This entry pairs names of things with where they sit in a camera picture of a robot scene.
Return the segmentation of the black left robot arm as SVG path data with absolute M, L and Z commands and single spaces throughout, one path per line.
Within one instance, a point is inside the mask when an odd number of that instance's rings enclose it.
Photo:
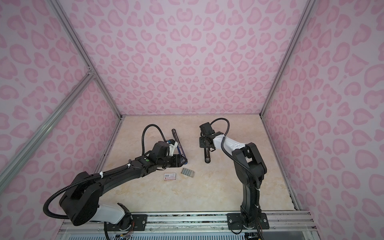
M 88 222 L 107 222 L 118 226 L 120 230 L 127 230 L 133 222 L 128 208 L 121 203 L 117 207 L 102 205 L 100 197 L 128 181 L 143 178 L 160 169 L 180 168 L 187 162 L 179 154 L 154 159 L 140 156 L 110 171 L 92 175 L 82 172 L 73 181 L 73 184 L 78 185 L 66 190 L 59 203 L 74 226 Z

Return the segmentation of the red white staple box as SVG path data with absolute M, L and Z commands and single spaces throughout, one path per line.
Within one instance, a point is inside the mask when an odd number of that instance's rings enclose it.
M 165 173 L 164 181 L 174 181 L 176 180 L 176 173 Z

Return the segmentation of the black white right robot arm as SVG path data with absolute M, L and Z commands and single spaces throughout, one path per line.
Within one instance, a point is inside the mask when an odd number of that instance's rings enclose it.
M 247 229 L 260 229 L 262 210 L 260 191 L 267 167 L 254 143 L 240 143 L 218 132 L 209 136 L 200 136 L 200 148 L 207 151 L 221 150 L 234 162 L 236 175 L 243 185 L 241 204 L 241 223 Z

